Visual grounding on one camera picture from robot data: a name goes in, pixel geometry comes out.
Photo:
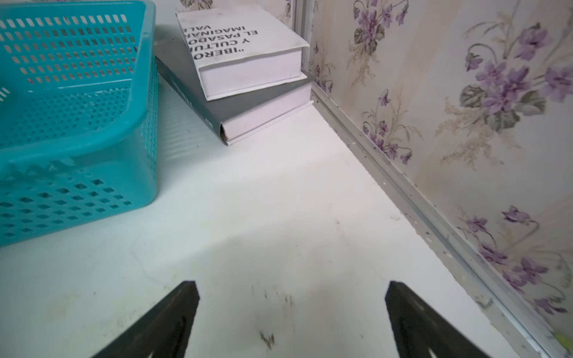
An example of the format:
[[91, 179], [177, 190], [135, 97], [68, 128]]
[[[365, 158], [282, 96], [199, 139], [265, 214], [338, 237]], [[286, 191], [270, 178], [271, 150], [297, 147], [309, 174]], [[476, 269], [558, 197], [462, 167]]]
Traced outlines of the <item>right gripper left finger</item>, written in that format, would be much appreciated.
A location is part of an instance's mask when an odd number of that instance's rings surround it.
[[184, 357], [200, 296], [183, 281], [96, 357]]

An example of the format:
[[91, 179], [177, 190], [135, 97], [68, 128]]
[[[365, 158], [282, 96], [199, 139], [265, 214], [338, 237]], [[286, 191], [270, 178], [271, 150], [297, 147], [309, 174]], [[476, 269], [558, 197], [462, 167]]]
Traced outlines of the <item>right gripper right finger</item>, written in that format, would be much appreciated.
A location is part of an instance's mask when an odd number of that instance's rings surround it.
[[400, 357], [488, 358], [405, 283], [391, 281], [385, 301]]

